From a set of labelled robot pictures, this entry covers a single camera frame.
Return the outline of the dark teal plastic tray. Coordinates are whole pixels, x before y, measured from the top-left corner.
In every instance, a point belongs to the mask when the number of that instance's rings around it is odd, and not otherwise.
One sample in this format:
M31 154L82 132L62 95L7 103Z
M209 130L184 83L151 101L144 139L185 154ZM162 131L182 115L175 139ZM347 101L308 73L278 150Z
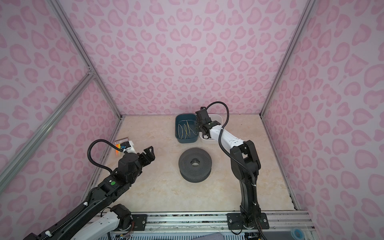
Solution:
M175 137L180 144L190 144L199 137L195 114L180 114L175 118Z

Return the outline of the black perforated cable spool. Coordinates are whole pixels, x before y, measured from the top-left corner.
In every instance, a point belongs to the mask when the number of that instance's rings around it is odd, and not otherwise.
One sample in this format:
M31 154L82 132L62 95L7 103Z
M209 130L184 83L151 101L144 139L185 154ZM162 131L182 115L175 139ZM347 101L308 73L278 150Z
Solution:
M201 148L191 148L184 151L179 158L181 176L190 183L200 183L206 180L212 170L212 158Z

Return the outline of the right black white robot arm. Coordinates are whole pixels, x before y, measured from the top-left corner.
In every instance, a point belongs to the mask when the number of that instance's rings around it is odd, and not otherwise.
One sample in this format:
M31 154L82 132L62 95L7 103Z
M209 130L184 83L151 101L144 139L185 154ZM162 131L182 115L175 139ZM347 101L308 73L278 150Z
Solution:
M213 121L208 109L213 105L222 105L226 110L226 121L222 124ZM220 149L230 158L231 169L240 182L241 205L240 213L244 228L256 228L262 238L265 237L262 230L262 210L258 201L257 179L261 169L261 162L255 147L251 141L245 141L235 137L225 127L230 119L229 107L221 101L200 107L196 111L196 119L199 131L209 139L218 142Z

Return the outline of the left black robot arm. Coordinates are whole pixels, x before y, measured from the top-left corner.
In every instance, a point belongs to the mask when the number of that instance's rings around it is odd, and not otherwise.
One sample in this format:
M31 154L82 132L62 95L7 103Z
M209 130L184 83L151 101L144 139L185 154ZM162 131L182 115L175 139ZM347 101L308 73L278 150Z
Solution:
M119 160L117 168L112 170L93 160L91 155L92 148L98 143L105 143L124 154ZM69 240L99 212L119 199L135 183L136 179L141 175L143 168L151 164L156 158L152 146L144 149L144 152L139 154L133 150L133 146L133 144L129 144L128 148L120 149L104 139L93 141L87 151L88 160L94 166L107 170L110 175L96 187L92 188L85 200L56 224L38 235L30 233L24 239Z

